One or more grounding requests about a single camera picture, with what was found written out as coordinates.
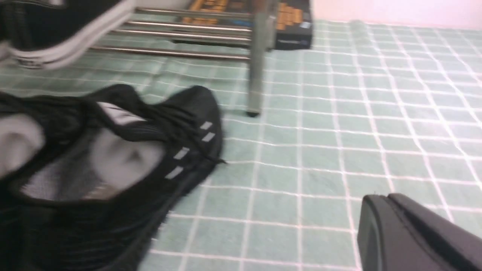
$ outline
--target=black box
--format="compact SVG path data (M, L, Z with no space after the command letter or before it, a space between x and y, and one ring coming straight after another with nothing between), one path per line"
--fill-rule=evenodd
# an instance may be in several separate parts
M205 12L248 13L252 8L251 3L251 0L193 0L187 9ZM184 17L179 18L178 21L198 25L251 26L250 21L239 19L219 20ZM276 50L310 49L313 39L313 19L311 16L310 0L280 0L276 29ZM206 41L176 40L175 42L213 44L213 42Z

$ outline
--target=shoe insole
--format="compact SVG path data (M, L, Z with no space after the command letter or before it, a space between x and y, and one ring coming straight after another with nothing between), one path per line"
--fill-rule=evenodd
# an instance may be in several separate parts
M42 127L25 114L0 118L0 178L27 163L43 146Z

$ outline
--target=green checkered mat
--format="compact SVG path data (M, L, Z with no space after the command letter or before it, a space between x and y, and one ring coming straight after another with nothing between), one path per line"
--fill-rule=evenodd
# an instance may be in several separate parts
M268 55L264 111L241 63L88 53L0 68L16 95L134 85L149 103L194 84L225 111L229 165L170 214L141 271L361 270L361 200L404 193L482 236L482 32L318 21L313 50ZM103 44L244 52L108 36Z

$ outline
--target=metal rod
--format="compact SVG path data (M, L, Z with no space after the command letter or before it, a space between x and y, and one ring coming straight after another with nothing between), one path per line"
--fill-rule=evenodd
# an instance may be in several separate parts
M201 33L183 33L183 32L170 32L170 31L147 31L137 29L115 29L111 33L116 34L131 34L131 35L143 35L143 36L157 36L157 37L169 37L169 38L185 38L193 40L210 40L210 41L231 41L242 44L249 44L251 39L246 36L231 36L220 34L201 34Z
M233 13L233 12L201 12L188 10L167 10L167 9L151 9L151 8L136 8L137 13L155 14L155 15L171 15L194 18L217 18L217 19L242 19L250 20L251 15L248 13Z
M271 0L252 0L254 8L253 28L249 64L248 110L249 116L261 113L263 103L263 77L268 24L268 8Z
M168 27L176 29L187 29L187 30L207 30L207 31L226 31L239 33L241 35L251 34L251 29L248 27L224 27L224 26L214 26L214 25L193 25L184 23L165 23L156 21L128 21L125 23L128 26L143 26L143 27Z
M165 50L165 49L148 49L137 47L116 47L116 46L93 46L90 48L94 51L102 52L117 52L127 54L144 54L154 56L170 56L181 58L196 58L205 60L226 60L226 61L239 61L248 62L250 60L248 55L242 54L217 54L208 52L192 52L192 51L178 51L178 50Z

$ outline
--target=black plastic object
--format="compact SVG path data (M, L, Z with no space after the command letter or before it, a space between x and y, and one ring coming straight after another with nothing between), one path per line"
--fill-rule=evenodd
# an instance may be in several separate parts
M482 271L482 240L402 194L363 198L364 271Z

